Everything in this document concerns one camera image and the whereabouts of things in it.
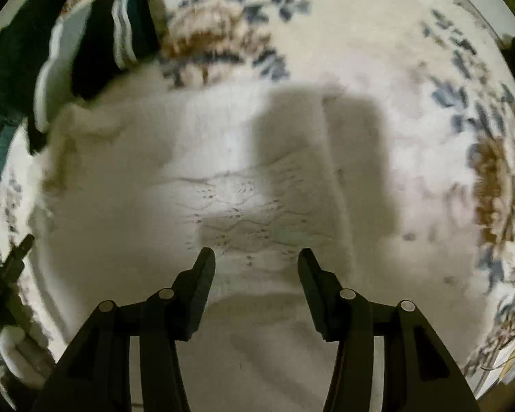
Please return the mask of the white knit sweater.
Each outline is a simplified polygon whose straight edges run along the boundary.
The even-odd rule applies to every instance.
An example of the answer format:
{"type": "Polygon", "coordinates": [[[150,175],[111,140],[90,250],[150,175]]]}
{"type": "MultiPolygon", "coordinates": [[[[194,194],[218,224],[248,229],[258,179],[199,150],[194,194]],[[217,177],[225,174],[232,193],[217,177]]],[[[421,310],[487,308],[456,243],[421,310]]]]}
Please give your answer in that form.
{"type": "Polygon", "coordinates": [[[297,257],[368,296],[397,226],[385,139],[392,68],[375,60],[281,84],[168,91],[144,67],[56,118],[31,215],[39,286],[64,339],[103,299],[217,270],[179,347],[196,411],[318,411],[335,348],[311,322],[297,257]]]}

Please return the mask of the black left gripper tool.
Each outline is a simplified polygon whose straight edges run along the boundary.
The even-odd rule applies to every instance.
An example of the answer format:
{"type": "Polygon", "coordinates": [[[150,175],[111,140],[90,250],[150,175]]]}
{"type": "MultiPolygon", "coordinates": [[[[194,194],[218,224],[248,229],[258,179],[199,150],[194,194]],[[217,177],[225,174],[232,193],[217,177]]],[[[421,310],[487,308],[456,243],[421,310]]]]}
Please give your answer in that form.
{"type": "Polygon", "coordinates": [[[30,253],[35,237],[27,234],[15,245],[4,262],[0,261],[0,331],[7,325],[30,333],[30,316],[19,299],[17,281],[25,269],[24,258],[30,253]]]}

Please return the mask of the black grey striped folded garment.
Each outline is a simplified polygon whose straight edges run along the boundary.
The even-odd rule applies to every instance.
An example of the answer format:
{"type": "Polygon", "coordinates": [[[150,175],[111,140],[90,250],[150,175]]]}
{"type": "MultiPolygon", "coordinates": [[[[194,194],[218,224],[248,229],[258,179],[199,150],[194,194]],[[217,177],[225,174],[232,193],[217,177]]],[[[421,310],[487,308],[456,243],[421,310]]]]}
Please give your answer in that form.
{"type": "Polygon", "coordinates": [[[72,12],[64,13],[52,24],[50,38],[44,41],[43,64],[36,74],[31,102],[32,119],[27,124],[28,146],[31,155],[39,153],[46,144],[52,121],[62,107],[74,99],[75,61],[81,53],[82,41],[91,34],[90,19],[110,15],[114,0],[94,0],[72,12]]]}

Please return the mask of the floral fleece blanket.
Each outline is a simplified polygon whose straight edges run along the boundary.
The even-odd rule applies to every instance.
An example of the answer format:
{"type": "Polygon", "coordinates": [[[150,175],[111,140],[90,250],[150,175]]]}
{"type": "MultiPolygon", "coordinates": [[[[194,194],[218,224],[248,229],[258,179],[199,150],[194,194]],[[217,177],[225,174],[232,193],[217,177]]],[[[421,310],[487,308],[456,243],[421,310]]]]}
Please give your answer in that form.
{"type": "Polygon", "coordinates": [[[460,0],[26,0],[0,30],[0,384],[202,248],[197,411],[317,411],[297,257],[410,299],[481,396],[515,366],[515,80],[460,0]]]}

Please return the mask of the dark green quilted pillow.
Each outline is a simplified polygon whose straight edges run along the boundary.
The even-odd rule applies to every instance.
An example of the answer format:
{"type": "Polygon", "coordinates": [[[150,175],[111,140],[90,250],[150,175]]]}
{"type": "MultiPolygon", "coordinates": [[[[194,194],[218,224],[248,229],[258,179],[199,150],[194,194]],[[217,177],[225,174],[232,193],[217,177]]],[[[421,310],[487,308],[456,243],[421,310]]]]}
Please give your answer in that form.
{"type": "Polygon", "coordinates": [[[0,182],[10,144],[26,124],[31,155],[46,135],[36,129],[34,93],[39,71],[49,57],[52,28],[67,0],[26,0],[0,31],[0,182]]]}

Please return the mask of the dark green patterned folded sweater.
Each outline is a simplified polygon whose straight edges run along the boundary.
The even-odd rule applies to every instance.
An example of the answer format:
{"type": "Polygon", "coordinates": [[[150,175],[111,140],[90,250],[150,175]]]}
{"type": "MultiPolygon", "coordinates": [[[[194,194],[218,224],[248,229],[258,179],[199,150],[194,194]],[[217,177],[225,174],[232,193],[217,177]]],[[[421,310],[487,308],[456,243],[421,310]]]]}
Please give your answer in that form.
{"type": "Polygon", "coordinates": [[[158,51],[149,0],[114,0],[111,15],[113,56],[120,70],[132,68],[158,51]]]}

